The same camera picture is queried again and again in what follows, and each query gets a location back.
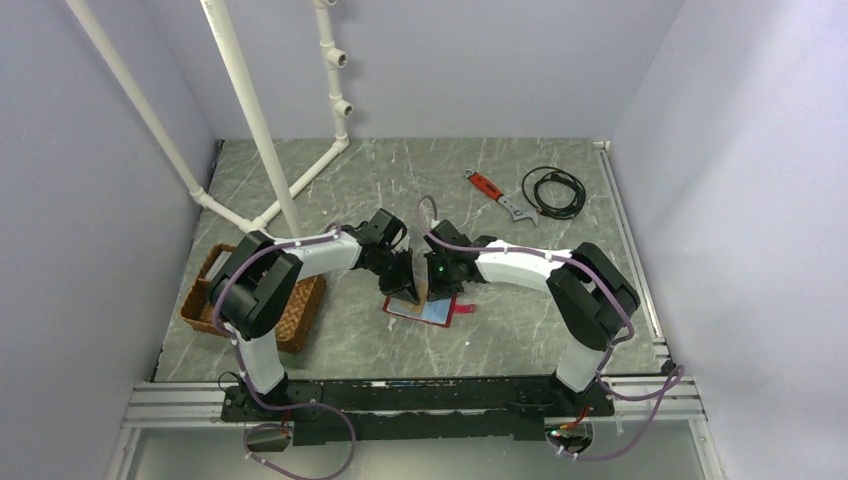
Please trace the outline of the gold credit card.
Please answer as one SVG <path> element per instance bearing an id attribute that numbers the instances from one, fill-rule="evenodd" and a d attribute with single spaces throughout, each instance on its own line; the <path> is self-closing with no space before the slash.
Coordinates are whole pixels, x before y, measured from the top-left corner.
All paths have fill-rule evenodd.
<path id="1" fill-rule="evenodd" d="M 415 302 L 415 306 L 417 308 L 423 307 L 428 302 L 429 296 L 429 281 L 426 276 L 416 276 L 415 277 L 415 288 L 417 293 L 417 300 Z"/>

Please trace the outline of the woven wicker basket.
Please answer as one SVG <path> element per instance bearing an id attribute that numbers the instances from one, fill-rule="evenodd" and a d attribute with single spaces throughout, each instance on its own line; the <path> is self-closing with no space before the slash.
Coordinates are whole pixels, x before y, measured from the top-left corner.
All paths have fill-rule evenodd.
<path id="1" fill-rule="evenodd" d="M 231 251 L 235 249 L 232 245 L 219 243 L 209 252 L 217 246 Z M 213 307 L 208 301 L 211 283 L 199 280 L 198 274 L 188 290 L 186 299 L 178 309 L 178 315 L 195 331 L 222 336 L 211 320 Z M 309 277 L 296 284 L 283 315 L 275 327 L 276 344 L 280 352 L 298 353 L 304 348 L 325 290 L 326 280 L 320 276 Z"/>

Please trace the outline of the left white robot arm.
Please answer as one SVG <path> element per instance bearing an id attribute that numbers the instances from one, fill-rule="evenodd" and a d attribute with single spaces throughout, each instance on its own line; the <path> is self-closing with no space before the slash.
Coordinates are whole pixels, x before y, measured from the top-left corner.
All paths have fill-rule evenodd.
<path id="1" fill-rule="evenodd" d="M 383 295 L 416 303 L 412 253 L 397 247 L 406 234 L 406 225 L 380 208 L 357 226 L 337 224 L 321 235 L 283 240 L 252 231 L 240 241 L 211 280 L 208 300 L 213 325 L 234 346 L 239 381 L 258 417 L 275 419 L 290 403 L 275 329 L 296 284 L 364 269 L 377 276 Z"/>

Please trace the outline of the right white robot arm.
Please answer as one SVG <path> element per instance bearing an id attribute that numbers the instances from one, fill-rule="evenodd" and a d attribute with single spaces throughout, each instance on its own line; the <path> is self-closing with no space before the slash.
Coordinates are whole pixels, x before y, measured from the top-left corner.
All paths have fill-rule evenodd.
<path id="1" fill-rule="evenodd" d="M 574 415 L 590 399 L 589 388 L 604 368 L 618 334 L 635 335 L 632 317 L 641 298 L 632 284 L 597 245 L 540 250 L 492 236 L 471 242 L 444 220 L 425 234 L 432 294 L 448 297 L 466 283 L 502 283 L 550 295 L 568 337 L 551 401 L 557 411 Z"/>

